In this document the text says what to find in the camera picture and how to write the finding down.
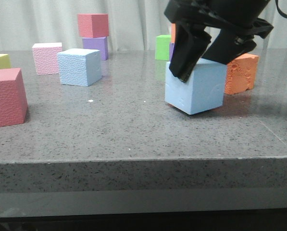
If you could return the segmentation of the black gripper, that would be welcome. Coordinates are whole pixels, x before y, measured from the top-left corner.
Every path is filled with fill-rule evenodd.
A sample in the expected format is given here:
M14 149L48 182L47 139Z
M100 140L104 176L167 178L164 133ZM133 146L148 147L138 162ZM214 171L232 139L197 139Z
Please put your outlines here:
M274 28L259 18L268 3L267 0L169 1L164 15L176 25L169 66L174 77L186 83L202 55L203 59L228 64L252 51L256 47L253 35L264 39ZM221 29L208 49L211 36L205 32L206 27Z

